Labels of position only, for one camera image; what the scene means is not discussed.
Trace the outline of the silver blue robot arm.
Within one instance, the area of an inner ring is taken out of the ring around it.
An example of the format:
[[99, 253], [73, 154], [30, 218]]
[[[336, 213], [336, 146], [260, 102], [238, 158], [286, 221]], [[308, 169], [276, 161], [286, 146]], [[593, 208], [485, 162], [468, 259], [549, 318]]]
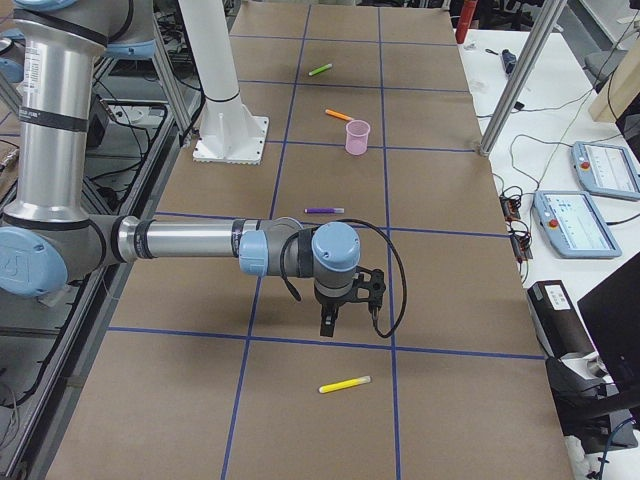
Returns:
[[241, 270], [285, 283], [310, 278], [331, 336], [341, 306], [364, 285], [360, 240], [341, 222], [291, 218], [166, 223], [92, 215], [81, 205], [94, 63], [152, 57], [149, 1], [19, 1], [25, 36], [22, 148], [16, 198], [3, 209], [1, 286], [38, 297], [105, 266], [162, 257], [234, 257]]

